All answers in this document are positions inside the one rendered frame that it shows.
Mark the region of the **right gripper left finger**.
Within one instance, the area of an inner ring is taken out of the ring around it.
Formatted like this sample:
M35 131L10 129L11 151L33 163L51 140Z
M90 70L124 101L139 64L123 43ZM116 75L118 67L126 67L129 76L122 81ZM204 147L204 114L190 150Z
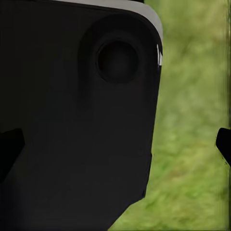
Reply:
M0 133L0 186L25 147L21 128Z

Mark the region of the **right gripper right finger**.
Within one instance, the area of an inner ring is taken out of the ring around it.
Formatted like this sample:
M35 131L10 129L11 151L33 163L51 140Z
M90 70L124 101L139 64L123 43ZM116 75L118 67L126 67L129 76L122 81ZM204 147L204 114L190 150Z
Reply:
M218 131L216 146L231 166L231 130L220 128Z

